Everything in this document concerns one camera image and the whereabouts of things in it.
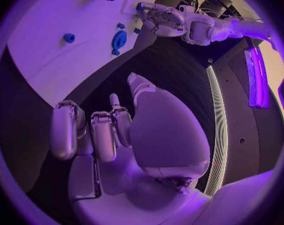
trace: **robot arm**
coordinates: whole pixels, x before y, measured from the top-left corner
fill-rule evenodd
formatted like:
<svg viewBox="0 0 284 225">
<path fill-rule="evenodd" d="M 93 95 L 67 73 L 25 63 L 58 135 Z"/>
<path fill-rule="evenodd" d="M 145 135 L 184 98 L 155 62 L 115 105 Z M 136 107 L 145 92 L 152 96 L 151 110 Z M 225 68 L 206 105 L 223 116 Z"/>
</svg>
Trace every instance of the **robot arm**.
<svg viewBox="0 0 284 225">
<path fill-rule="evenodd" d="M 266 40 L 272 44 L 265 24 L 229 17 L 218 19 L 195 13 L 192 6 L 179 10 L 156 3 L 141 2 L 137 11 L 144 25 L 160 37 L 178 37 L 189 43 L 207 46 L 214 41 L 243 36 Z"/>
</svg>

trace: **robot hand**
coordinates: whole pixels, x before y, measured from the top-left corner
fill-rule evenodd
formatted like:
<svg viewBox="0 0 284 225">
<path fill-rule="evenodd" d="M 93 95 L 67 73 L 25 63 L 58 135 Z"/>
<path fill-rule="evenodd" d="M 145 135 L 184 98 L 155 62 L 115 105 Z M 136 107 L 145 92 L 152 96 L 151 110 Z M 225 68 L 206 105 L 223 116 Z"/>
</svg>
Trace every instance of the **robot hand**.
<svg viewBox="0 0 284 225">
<path fill-rule="evenodd" d="M 272 44 L 266 26 L 253 20 L 245 21 L 232 17 L 218 19 L 195 13 L 192 6 L 181 5 L 179 10 L 176 10 L 148 2 L 140 2 L 137 11 L 144 25 L 160 37 L 181 36 L 186 43 L 200 46 L 243 36 L 266 40 Z"/>
</svg>

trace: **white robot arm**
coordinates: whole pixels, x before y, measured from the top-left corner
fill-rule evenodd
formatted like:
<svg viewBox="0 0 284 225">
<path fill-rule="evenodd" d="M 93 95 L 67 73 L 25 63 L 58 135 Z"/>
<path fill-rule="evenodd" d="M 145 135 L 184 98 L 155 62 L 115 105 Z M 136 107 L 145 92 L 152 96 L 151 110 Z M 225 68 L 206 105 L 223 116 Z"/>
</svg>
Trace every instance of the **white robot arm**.
<svg viewBox="0 0 284 225">
<path fill-rule="evenodd" d="M 178 37 L 189 43 L 207 46 L 214 41 L 243 36 L 272 44 L 266 26 L 254 20 L 234 17 L 218 19 L 195 13 L 194 7 L 181 5 L 179 10 L 161 4 L 140 2 L 137 11 L 144 25 L 159 37 Z"/>
</svg>

